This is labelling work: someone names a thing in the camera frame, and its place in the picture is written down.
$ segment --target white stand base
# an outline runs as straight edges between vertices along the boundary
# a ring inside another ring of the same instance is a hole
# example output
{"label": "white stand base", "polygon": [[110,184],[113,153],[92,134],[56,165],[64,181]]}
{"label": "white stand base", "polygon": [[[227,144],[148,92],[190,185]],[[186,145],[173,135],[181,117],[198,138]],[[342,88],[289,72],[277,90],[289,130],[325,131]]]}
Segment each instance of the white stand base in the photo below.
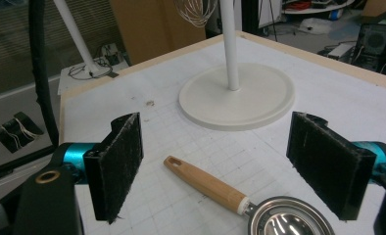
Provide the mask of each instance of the white stand base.
{"label": "white stand base", "polygon": [[248,130],[280,119],[294,102],[291,79],[271,67],[238,64],[240,89],[228,89],[226,67],[206,70],[181,89],[179,103],[193,122],[215,130]]}

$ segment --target white pole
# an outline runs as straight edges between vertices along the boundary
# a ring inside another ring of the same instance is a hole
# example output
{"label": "white pole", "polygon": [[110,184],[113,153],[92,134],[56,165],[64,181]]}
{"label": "white pole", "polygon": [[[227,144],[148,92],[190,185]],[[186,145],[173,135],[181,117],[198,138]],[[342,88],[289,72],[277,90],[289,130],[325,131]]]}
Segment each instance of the white pole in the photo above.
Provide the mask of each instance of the white pole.
{"label": "white pole", "polygon": [[227,80],[229,89],[239,89],[238,63],[236,59],[236,33],[233,2],[220,0],[221,21],[223,28],[224,54],[226,57]]}
{"label": "white pole", "polygon": [[92,72],[98,71],[98,68],[92,60],[92,56],[90,55],[89,50],[86,47],[85,42],[83,41],[82,35],[80,35],[79,29],[77,28],[76,23],[74,22],[71,11],[69,10],[69,7],[66,4],[65,0],[54,0],[54,2],[56,4],[56,7],[58,8],[59,13],[62,16],[62,19],[66,24],[66,27],[68,28],[72,36],[74,44],[76,44],[77,50],[79,50],[80,56],[86,63],[87,68],[89,69],[89,71]]}

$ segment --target black electronic device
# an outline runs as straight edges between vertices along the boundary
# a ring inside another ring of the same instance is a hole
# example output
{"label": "black electronic device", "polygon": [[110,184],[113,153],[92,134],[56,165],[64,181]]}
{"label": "black electronic device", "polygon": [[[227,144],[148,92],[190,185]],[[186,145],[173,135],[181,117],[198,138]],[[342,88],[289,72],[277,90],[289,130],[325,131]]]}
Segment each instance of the black electronic device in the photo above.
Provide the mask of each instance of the black electronic device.
{"label": "black electronic device", "polygon": [[381,71],[386,63],[386,12],[362,24],[352,64]]}

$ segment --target white tabletop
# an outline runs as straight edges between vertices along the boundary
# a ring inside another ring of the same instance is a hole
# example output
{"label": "white tabletop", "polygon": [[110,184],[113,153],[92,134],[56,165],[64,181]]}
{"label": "white tabletop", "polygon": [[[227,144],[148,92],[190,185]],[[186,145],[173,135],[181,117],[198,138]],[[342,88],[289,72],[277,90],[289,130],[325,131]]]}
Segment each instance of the white tabletop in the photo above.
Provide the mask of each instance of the white tabletop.
{"label": "white tabletop", "polygon": [[339,221],[285,153],[292,111],[327,119],[331,129],[350,141],[386,143],[386,88],[382,86],[386,76],[316,55],[294,53],[295,49],[272,49],[266,45],[277,45],[241,35],[237,37],[239,62],[279,69],[295,85],[291,111],[268,126],[214,131],[182,114],[178,104],[182,85],[189,77],[224,63],[220,38],[206,46],[193,45],[184,51],[187,53],[123,70],[119,78],[99,80],[62,97],[64,142],[99,142],[110,132],[113,119],[134,112],[141,115],[144,160],[117,222],[108,225],[96,221],[88,187],[76,186],[86,234],[248,233],[246,215],[224,209],[177,178],[163,165],[168,155],[216,176],[254,204],[274,196],[296,197],[323,213],[336,234],[373,234],[383,188],[369,185],[358,220]]}

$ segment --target white table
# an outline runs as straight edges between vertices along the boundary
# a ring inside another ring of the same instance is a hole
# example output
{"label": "white table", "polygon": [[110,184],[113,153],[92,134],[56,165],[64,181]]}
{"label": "white table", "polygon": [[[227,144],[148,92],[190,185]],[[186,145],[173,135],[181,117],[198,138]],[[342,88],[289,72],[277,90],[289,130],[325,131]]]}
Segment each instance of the white table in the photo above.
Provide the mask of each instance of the white table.
{"label": "white table", "polygon": [[325,118],[350,141],[386,143],[386,76],[238,32],[238,60],[291,77],[296,100],[277,122],[222,132],[189,121],[177,103],[193,75],[224,63],[221,37],[122,70],[62,95],[62,142],[101,141],[110,122],[139,112],[145,156],[116,223],[96,221],[87,186],[76,186],[87,234],[247,234],[248,218],[224,209],[163,165],[168,155],[213,174],[259,202],[292,196],[317,208],[336,234],[373,234],[384,190],[367,187],[357,221],[339,221],[285,156],[292,111]]}

